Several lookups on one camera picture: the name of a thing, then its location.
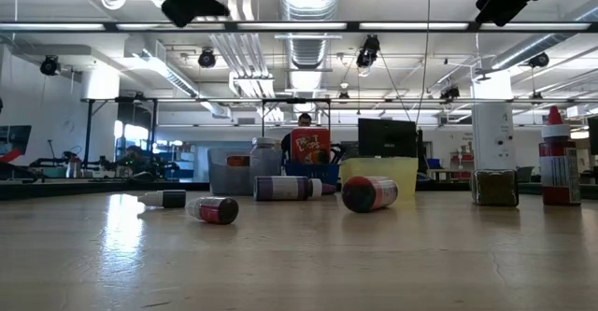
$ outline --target white bottle with red cap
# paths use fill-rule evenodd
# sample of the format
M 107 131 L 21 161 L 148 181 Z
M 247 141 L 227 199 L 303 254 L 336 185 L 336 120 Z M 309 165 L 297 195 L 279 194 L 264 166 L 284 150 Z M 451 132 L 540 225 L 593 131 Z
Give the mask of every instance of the white bottle with red cap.
M 571 128 L 563 124 L 556 106 L 550 108 L 548 125 L 542 128 L 540 171 L 544 205 L 581 205 L 576 143 Z

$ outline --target red box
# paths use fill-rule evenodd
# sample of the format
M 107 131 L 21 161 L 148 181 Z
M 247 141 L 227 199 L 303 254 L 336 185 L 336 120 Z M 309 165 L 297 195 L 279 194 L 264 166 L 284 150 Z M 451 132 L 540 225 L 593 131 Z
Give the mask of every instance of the red box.
M 322 165 L 330 162 L 330 131 L 295 128 L 291 132 L 291 162 Z

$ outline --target person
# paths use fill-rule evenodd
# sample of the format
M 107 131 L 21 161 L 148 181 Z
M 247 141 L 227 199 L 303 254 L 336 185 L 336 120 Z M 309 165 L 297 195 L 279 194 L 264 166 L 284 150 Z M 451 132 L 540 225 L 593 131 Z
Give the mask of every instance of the person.
M 297 126 L 308 127 L 311 125 L 311 116 L 307 113 L 301 114 L 299 120 L 297 120 Z M 291 133 L 288 133 L 282 138 L 280 142 L 280 148 L 282 149 L 282 164 L 291 159 Z

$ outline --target yellow bin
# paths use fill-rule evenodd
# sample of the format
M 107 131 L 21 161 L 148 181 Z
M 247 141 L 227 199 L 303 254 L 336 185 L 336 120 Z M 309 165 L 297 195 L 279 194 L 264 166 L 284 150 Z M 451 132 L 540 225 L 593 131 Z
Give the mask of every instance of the yellow bin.
M 399 187 L 398 200 L 413 201 L 418 178 L 418 159 L 351 158 L 341 164 L 340 177 L 343 184 L 350 177 L 389 177 Z

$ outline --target gray container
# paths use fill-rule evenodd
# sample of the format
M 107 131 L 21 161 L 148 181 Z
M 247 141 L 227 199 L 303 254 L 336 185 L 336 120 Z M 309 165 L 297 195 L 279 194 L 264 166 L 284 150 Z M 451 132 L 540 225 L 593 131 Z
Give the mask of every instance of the gray container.
M 207 151 L 209 188 L 214 195 L 253 195 L 250 151 L 211 148 Z
M 276 147 L 276 143 L 274 138 L 253 138 L 253 149 L 249 161 L 251 184 L 255 183 L 255 177 L 280 176 L 282 150 Z

